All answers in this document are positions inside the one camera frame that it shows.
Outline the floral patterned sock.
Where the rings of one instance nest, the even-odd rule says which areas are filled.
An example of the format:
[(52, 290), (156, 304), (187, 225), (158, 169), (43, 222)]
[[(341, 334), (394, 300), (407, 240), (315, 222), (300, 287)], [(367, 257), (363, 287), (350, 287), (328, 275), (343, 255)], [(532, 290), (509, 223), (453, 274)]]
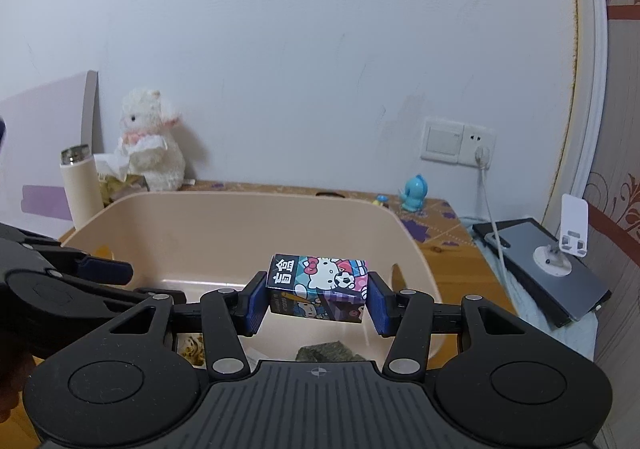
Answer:
[(190, 362), (193, 367), (205, 367), (205, 347), (201, 334), (179, 334), (177, 336), (177, 353)]

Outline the light blue towel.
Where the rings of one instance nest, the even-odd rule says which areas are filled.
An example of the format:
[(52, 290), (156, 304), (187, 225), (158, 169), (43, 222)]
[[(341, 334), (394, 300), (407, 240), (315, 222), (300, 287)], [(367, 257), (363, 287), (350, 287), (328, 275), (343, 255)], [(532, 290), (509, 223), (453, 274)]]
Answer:
[(502, 267), (498, 255), (492, 252), (489, 247), (486, 247), (480, 241), (480, 236), (472, 229), (469, 229), (469, 233), (497, 277), (504, 292), (506, 292), (506, 296), (510, 299), (518, 317), (528, 322), (529, 325), (533, 325), (538, 330), (554, 337), (562, 344), (574, 349), (582, 356), (593, 360), (597, 344), (597, 315), (592, 311), (578, 321), (570, 321), (567, 325), (555, 327), (512, 273)]

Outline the beige plastic storage bin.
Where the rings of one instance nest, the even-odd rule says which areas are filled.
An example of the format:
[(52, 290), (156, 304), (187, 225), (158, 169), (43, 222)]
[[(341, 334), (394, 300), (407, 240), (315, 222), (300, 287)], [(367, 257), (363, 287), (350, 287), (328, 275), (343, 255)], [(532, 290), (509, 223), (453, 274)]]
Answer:
[(130, 287), (180, 290), (188, 301), (240, 290), (274, 254), (363, 259), (385, 281), (400, 269), (411, 290), (442, 297), (397, 216), (355, 199), (258, 192), (147, 192), (123, 198), (66, 240), (126, 261)]

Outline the white wall switch socket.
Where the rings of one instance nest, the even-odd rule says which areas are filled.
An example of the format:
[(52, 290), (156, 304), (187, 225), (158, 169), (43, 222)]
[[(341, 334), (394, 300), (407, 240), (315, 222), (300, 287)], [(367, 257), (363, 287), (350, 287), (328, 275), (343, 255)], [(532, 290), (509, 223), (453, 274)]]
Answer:
[(485, 126), (427, 118), (420, 158), (425, 161), (489, 169), (497, 134)]

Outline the dark green cloth item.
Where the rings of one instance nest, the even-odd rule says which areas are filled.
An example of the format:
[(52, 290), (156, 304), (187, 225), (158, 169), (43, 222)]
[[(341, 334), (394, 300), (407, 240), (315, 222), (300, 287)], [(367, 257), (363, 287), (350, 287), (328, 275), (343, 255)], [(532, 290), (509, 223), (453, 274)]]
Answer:
[(357, 362), (364, 358), (340, 341), (300, 347), (296, 361), (301, 362)]

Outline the blue cartoon figurine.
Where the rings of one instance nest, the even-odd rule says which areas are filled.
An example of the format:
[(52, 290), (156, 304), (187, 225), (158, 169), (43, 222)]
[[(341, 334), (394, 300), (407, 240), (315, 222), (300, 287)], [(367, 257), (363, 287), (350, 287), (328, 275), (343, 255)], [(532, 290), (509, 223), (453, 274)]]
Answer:
[(405, 183), (405, 187), (399, 190), (400, 207), (409, 213), (418, 213), (423, 209), (426, 200), (428, 186), (425, 178), (418, 174)]

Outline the tissue box with tissues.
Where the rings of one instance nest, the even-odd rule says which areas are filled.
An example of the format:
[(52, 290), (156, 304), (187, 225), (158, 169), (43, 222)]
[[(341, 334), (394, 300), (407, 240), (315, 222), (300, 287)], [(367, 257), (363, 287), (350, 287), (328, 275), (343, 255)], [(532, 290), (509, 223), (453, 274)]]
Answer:
[(128, 172), (129, 160), (121, 154), (96, 154), (96, 172), (104, 206), (122, 198), (148, 192), (149, 186), (141, 175)]

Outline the white plush lamb toy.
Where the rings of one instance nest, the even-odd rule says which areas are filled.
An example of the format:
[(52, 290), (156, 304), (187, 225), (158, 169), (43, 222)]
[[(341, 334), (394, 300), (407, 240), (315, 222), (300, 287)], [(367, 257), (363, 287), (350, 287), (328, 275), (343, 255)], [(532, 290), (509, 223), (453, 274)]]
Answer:
[(127, 162), (127, 174), (142, 176), (152, 192), (177, 191), (186, 172), (172, 129), (179, 112), (160, 90), (134, 88), (122, 98), (122, 117), (116, 152)]

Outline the grey tablet device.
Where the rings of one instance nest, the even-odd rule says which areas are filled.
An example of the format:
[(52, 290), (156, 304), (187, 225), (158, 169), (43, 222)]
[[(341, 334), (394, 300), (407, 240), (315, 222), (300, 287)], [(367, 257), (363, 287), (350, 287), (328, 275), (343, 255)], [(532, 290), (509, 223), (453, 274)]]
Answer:
[(577, 257), (564, 254), (533, 218), (472, 226), (486, 247), (503, 254), (516, 281), (555, 327), (584, 318), (611, 297), (606, 285)]

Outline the white phone stand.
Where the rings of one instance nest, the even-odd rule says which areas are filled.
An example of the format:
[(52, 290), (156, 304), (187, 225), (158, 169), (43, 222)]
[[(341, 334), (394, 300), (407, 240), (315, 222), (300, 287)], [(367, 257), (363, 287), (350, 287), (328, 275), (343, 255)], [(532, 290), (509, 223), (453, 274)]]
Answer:
[(562, 195), (559, 238), (555, 244), (537, 247), (535, 264), (547, 275), (562, 278), (572, 272), (570, 257), (583, 258), (588, 249), (588, 203), (569, 194)]

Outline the white door frame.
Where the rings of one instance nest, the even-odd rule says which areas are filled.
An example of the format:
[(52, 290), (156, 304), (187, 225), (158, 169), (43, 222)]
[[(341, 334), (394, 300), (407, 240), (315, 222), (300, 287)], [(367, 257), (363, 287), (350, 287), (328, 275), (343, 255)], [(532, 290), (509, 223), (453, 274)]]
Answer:
[(608, 13), (605, 0), (574, 0), (572, 102), (562, 156), (542, 224), (560, 228), (561, 197), (580, 197), (587, 186), (600, 132), (608, 72)]

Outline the cream thermos bottle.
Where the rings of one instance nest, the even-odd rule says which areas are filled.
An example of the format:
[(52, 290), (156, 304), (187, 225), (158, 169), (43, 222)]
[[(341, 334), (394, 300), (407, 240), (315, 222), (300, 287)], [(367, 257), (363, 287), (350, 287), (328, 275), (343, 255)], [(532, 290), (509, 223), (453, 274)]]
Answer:
[(87, 144), (61, 152), (60, 171), (66, 200), (76, 230), (104, 209), (96, 162)]

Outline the colourful Hello Kitty box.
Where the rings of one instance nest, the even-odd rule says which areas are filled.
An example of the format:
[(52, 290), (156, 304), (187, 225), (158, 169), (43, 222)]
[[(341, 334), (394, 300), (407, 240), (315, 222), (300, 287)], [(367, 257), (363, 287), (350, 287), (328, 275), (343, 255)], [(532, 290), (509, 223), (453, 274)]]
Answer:
[(276, 254), (266, 287), (279, 315), (360, 323), (366, 307), (369, 267), (363, 259)]

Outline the lilac headboard panel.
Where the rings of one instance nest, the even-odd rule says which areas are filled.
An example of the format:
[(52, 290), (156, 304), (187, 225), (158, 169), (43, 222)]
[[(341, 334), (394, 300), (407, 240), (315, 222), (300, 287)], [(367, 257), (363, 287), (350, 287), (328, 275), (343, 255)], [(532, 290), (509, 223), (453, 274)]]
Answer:
[(53, 238), (73, 227), (61, 152), (92, 144), (96, 87), (89, 70), (2, 100), (2, 223)]

